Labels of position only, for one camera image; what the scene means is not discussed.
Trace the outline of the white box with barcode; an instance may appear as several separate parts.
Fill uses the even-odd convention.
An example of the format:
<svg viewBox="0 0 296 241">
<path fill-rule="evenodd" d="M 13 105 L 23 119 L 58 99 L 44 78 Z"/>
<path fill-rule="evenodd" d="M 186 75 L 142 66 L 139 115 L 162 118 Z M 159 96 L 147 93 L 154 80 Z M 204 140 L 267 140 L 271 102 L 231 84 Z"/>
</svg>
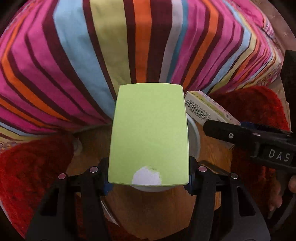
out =
<svg viewBox="0 0 296 241">
<path fill-rule="evenodd" d="M 240 125 L 226 109 L 202 91 L 186 92 L 185 105 L 187 114 L 202 126 L 208 120 Z"/>
</svg>

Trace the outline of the light green cardboard box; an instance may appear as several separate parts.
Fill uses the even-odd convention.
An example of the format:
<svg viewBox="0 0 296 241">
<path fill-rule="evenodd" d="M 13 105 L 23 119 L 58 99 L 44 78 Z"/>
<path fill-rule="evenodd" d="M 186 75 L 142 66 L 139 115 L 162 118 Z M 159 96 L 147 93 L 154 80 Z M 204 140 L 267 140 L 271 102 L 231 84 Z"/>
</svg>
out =
<svg viewBox="0 0 296 241">
<path fill-rule="evenodd" d="M 120 86 L 112 124 L 108 181 L 147 187 L 189 182 L 188 125 L 182 86 Z"/>
</svg>

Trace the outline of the striped colourful bed sheet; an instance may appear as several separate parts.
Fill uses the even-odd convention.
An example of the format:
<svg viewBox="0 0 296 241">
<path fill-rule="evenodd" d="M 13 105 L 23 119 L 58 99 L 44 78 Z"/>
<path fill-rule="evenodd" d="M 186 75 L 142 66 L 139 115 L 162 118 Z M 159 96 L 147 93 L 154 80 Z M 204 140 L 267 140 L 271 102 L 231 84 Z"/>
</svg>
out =
<svg viewBox="0 0 296 241">
<path fill-rule="evenodd" d="M 121 85 L 268 85 L 283 52 L 252 1 L 28 1 L 1 35 L 1 151 L 109 123 Z"/>
</svg>

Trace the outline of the red fluffy rug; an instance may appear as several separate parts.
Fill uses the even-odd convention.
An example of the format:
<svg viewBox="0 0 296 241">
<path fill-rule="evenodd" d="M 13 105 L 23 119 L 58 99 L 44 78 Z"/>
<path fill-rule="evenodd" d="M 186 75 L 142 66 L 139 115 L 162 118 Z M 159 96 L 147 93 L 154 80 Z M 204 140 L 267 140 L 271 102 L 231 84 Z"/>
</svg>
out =
<svg viewBox="0 0 296 241">
<path fill-rule="evenodd" d="M 210 97 L 242 123 L 290 130 L 280 99 L 266 87 L 215 92 Z M 69 167 L 73 139 L 72 135 L 51 136 L 1 154 L 1 201 L 20 235 L 26 234 L 39 203 L 57 176 Z M 240 148 L 234 148 L 232 153 L 231 171 L 242 178 L 260 211 L 269 214 L 280 207 L 282 198 L 276 171 L 251 162 Z"/>
</svg>

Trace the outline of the white mesh waste basket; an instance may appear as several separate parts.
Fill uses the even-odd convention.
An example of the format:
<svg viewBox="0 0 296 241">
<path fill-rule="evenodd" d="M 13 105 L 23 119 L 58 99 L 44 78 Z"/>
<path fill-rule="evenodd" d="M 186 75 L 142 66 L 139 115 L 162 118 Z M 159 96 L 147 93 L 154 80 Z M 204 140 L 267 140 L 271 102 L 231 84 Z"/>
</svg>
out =
<svg viewBox="0 0 296 241">
<path fill-rule="evenodd" d="M 199 157 L 200 150 L 201 150 L 201 140 L 200 134 L 197 128 L 196 123 L 194 120 L 187 114 L 187 125 L 188 125 L 188 137 L 189 137 L 189 154 L 196 159 Z M 177 187 L 175 186 L 135 186 L 132 185 L 133 188 L 144 191 L 144 192 L 162 192 L 166 190 L 170 190 L 172 188 Z"/>
</svg>

